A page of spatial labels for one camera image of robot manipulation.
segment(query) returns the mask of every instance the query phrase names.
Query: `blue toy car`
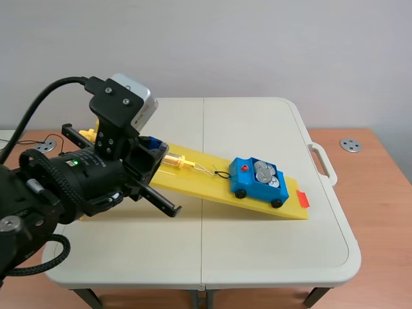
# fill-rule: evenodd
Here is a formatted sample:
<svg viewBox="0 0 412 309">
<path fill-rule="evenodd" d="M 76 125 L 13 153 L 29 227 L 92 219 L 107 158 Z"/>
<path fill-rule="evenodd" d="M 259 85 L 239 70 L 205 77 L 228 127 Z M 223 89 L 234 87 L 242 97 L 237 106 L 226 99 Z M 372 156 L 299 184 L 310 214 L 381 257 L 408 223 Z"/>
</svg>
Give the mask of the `blue toy car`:
<svg viewBox="0 0 412 309">
<path fill-rule="evenodd" d="M 289 198 L 283 173 L 256 158 L 236 158 L 229 165 L 230 190 L 237 198 L 255 198 L 280 208 Z"/>
</svg>

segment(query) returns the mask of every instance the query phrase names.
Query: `yellow ramp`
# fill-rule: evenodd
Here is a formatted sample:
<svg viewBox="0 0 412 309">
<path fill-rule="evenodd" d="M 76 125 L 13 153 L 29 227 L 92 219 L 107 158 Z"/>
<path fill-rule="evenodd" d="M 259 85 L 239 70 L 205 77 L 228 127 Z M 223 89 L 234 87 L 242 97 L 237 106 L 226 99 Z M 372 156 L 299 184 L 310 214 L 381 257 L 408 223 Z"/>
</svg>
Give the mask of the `yellow ramp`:
<svg viewBox="0 0 412 309">
<path fill-rule="evenodd" d="M 186 160 L 199 163 L 209 171 L 215 171 L 214 165 L 219 171 L 229 172 L 231 161 L 173 144 L 169 144 L 169 146 L 171 153 L 184 155 Z M 305 208 L 302 208 L 297 197 L 296 190 L 299 190 L 299 186 L 296 180 L 285 177 L 285 181 L 288 187 L 289 199 L 278 209 L 272 208 L 269 203 L 252 198 L 239 200 L 230 191 L 230 181 L 228 179 L 211 176 L 206 172 L 197 171 L 187 166 L 179 169 L 169 164 L 162 164 L 150 185 L 275 216 L 308 219 L 308 212 Z"/>
</svg>

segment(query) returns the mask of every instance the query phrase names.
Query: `white wall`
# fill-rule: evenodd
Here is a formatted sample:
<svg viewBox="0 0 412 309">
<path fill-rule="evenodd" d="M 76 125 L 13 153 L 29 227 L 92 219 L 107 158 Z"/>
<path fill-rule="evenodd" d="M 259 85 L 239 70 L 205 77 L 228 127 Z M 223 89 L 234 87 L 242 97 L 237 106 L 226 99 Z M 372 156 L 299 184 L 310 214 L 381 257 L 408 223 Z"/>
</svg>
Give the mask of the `white wall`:
<svg viewBox="0 0 412 309">
<path fill-rule="evenodd" d="M 157 97 L 278 96 L 308 127 L 372 127 L 412 179 L 411 12 L 410 0 L 2 0 L 0 126 L 55 79 L 124 72 Z M 67 86 L 30 127 L 88 127 L 88 99 Z"/>
</svg>

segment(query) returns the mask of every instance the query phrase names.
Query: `black cable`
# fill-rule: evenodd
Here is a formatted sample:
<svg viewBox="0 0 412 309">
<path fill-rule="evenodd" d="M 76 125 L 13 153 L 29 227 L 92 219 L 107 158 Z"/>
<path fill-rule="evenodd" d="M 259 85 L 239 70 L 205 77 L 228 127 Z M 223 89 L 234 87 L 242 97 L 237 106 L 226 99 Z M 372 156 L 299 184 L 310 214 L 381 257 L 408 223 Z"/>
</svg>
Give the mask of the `black cable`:
<svg viewBox="0 0 412 309">
<path fill-rule="evenodd" d="M 222 177 L 224 179 L 229 179 L 230 178 L 230 174 L 228 172 L 223 172 L 223 171 L 215 171 L 214 172 L 216 175 L 218 175 L 219 177 Z"/>
<path fill-rule="evenodd" d="M 9 140 L 3 140 L 2 138 L 0 138 L 0 142 L 9 142 Z M 19 144 L 19 145 L 33 145 L 33 144 L 40 144 L 40 143 L 43 143 L 43 142 L 40 142 L 38 140 L 20 140 L 16 144 Z"/>
<path fill-rule="evenodd" d="M 52 234 L 50 235 L 48 241 L 57 241 L 58 243 L 61 243 L 63 245 L 63 251 L 57 257 L 50 260 L 49 262 L 45 262 L 40 265 L 11 269 L 6 273 L 6 276 L 21 277 L 40 274 L 41 272 L 46 272 L 47 270 L 50 270 L 53 267 L 56 267 L 58 264 L 62 263 L 70 253 L 69 240 L 66 236 Z"/>
<path fill-rule="evenodd" d="M 60 150 L 60 153 L 62 153 L 62 152 L 63 152 L 64 139 L 63 139 L 63 137 L 61 137 L 60 135 L 53 134 L 53 133 L 52 133 L 52 134 L 49 134 L 49 135 L 46 136 L 46 138 L 45 138 L 42 142 L 40 142 L 40 143 L 45 144 L 45 142 L 46 142 L 46 140 L 48 139 L 49 136 L 57 136 L 57 137 L 59 137 L 59 138 L 62 140 L 62 147 L 61 147 L 61 150 Z"/>
<path fill-rule="evenodd" d="M 82 84 L 83 86 L 86 84 L 88 79 L 86 77 L 66 77 L 65 79 L 59 79 L 56 80 L 55 82 L 51 83 L 49 86 L 47 86 L 40 94 L 37 96 L 37 98 L 34 99 L 30 107 L 27 109 L 26 113 L 24 114 L 23 118 L 21 119 L 19 125 L 17 126 L 17 129 L 14 131 L 14 134 L 12 138 L 10 139 L 9 143 L 7 143 L 6 147 L 0 154 L 0 164 L 4 164 L 6 162 L 6 159 L 12 152 L 14 146 L 16 145 L 17 141 L 19 140 L 20 136 L 22 135 L 25 127 L 27 126 L 27 123 L 33 116 L 35 110 L 39 107 L 40 103 L 53 91 L 56 90 L 57 88 L 67 85 L 67 84 L 73 84 L 73 83 L 78 83 Z"/>
<path fill-rule="evenodd" d="M 6 142 L 8 143 L 10 140 L 3 140 L 2 138 L 0 138 L 0 142 Z M 19 145 L 26 145 L 26 144 L 38 144 L 38 143 L 42 143 L 42 141 L 39 140 L 20 140 L 18 141 L 16 144 Z"/>
</svg>

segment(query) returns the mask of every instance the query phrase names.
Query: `coin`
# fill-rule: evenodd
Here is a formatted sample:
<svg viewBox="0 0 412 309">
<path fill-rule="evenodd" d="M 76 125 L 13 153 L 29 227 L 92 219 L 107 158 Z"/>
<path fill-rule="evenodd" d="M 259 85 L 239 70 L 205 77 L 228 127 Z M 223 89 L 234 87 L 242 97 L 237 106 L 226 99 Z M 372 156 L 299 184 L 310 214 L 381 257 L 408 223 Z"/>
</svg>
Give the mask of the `coin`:
<svg viewBox="0 0 412 309">
<path fill-rule="evenodd" d="M 256 161 L 253 165 L 253 168 L 255 169 L 255 172 L 257 172 L 260 169 L 266 169 L 267 165 L 264 161 Z"/>
<path fill-rule="evenodd" d="M 270 171 L 270 174 L 271 174 L 272 176 L 275 176 L 275 175 L 276 175 L 275 168 L 274 168 L 273 166 L 271 166 L 270 164 L 267 164 L 267 169 Z"/>
<path fill-rule="evenodd" d="M 279 185 L 280 185 L 279 180 L 275 176 L 272 176 L 272 179 L 269 182 L 269 186 L 278 188 Z"/>
<path fill-rule="evenodd" d="M 272 180 L 272 175 L 268 169 L 260 169 L 256 172 L 256 179 L 261 183 L 269 183 Z"/>
</svg>

